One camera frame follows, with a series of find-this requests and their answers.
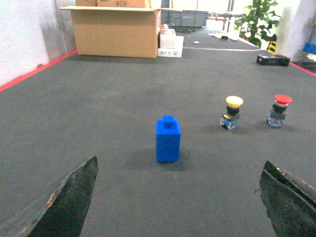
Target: white wall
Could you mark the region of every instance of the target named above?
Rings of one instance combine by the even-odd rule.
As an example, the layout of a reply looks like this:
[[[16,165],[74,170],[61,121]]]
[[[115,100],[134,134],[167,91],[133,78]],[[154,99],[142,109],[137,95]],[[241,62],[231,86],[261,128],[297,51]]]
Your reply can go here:
[[[75,0],[67,2],[72,5]],[[55,0],[1,0],[0,85],[76,47],[71,40],[74,39],[72,29],[58,21],[57,3]],[[66,23],[68,18],[60,17]],[[70,35],[67,42],[62,34],[64,29]]]
[[[316,0],[279,0],[282,18],[276,28],[276,53],[301,61],[301,52],[312,32],[316,19]]]

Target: box flap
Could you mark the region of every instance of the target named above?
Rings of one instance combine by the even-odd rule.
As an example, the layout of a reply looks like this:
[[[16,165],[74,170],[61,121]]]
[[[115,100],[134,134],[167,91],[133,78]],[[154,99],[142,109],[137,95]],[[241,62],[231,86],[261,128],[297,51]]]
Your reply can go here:
[[[59,10],[99,10],[99,11],[155,11],[154,8],[103,7],[103,6],[66,6]]]

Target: potted plant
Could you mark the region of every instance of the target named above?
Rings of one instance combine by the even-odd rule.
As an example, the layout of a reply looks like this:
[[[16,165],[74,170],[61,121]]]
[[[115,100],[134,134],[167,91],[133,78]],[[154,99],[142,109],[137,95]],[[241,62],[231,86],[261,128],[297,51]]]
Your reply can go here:
[[[246,14],[235,22],[235,29],[241,26],[240,37],[259,47],[261,40],[271,41],[280,16],[270,7],[277,5],[276,0],[253,0],[252,5],[246,6]]]

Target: blue toy brick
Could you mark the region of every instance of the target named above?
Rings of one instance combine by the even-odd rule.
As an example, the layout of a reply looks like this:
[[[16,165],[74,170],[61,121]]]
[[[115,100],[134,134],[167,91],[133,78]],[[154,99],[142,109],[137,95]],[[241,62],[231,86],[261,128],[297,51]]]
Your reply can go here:
[[[180,156],[181,129],[172,115],[156,122],[156,161],[176,162]]]
[[[303,51],[311,54],[316,54],[316,44],[306,43]]]

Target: red push button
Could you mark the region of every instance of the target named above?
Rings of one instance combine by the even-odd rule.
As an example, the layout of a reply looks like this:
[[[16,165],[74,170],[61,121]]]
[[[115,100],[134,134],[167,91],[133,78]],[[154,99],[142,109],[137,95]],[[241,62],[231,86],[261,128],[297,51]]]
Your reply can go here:
[[[288,97],[286,95],[276,95],[275,100],[277,103],[279,103],[281,105],[288,105],[288,104],[292,103],[291,97]]]

